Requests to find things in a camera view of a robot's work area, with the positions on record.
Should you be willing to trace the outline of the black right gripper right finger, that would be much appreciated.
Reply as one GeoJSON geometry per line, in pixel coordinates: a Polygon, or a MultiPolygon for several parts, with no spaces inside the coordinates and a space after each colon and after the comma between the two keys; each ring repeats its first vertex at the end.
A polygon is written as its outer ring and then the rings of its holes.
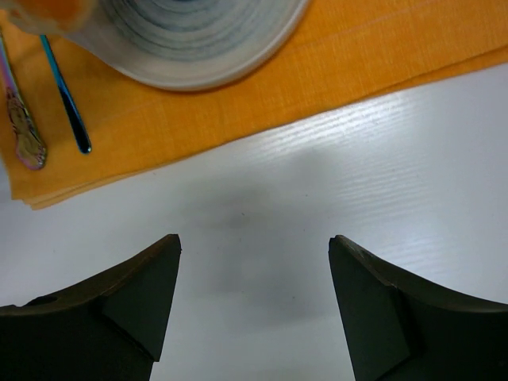
{"type": "Polygon", "coordinates": [[[453,291],[344,236],[329,265],[357,380],[505,380],[507,306],[453,291]]]}

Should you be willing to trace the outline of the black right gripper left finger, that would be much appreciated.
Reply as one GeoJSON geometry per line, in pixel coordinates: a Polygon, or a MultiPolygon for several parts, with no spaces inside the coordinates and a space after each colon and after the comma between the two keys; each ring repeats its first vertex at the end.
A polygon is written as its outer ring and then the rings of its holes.
{"type": "Polygon", "coordinates": [[[3,380],[148,380],[160,361],[181,255],[169,234],[132,258],[1,308],[3,380]]]}

